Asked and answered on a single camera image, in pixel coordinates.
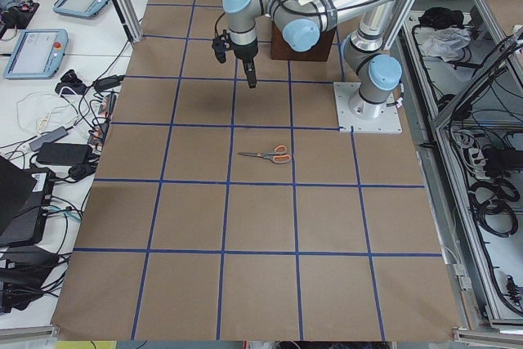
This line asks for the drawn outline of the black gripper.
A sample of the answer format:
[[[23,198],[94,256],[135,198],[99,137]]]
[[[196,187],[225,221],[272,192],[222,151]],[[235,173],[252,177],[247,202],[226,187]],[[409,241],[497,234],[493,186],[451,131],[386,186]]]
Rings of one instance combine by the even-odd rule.
[[[255,38],[248,44],[234,43],[233,51],[235,56],[243,63],[248,86],[255,88],[257,86],[257,75],[254,58],[257,55],[257,39]]]

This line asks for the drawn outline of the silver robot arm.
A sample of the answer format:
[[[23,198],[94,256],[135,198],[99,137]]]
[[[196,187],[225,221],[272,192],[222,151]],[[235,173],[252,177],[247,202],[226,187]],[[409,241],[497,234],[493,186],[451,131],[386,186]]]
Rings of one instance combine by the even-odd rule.
[[[257,85],[255,56],[258,53],[256,19],[268,16],[282,33],[284,41],[297,52],[309,51],[324,31],[359,17],[357,30],[342,46],[345,62],[360,79],[358,90],[348,105],[354,116],[375,119],[399,86],[402,68],[397,59],[385,54],[383,36],[395,23],[394,16],[409,10],[409,0],[222,0],[227,27],[215,33],[212,49],[221,63],[232,51],[241,60],[248,85]]]

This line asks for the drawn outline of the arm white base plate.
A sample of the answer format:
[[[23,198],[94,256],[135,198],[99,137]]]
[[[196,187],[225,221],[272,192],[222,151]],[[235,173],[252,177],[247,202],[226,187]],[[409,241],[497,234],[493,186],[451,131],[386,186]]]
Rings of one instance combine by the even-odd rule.
[[[401,134],[402,127],[395,97],[391,92],[387,101],[369,104],[360,97],[360,83],[333,84],[338,131],[365,134]]]

